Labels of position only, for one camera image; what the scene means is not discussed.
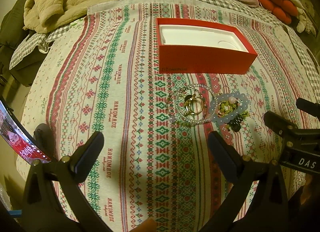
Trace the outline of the left hand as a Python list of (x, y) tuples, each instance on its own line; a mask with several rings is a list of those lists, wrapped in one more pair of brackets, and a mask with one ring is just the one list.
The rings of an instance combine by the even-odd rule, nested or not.
[(157, 223), (152, 218), (148, 218), (139, 226), (132, 229), (130, 232), (156, 232)]

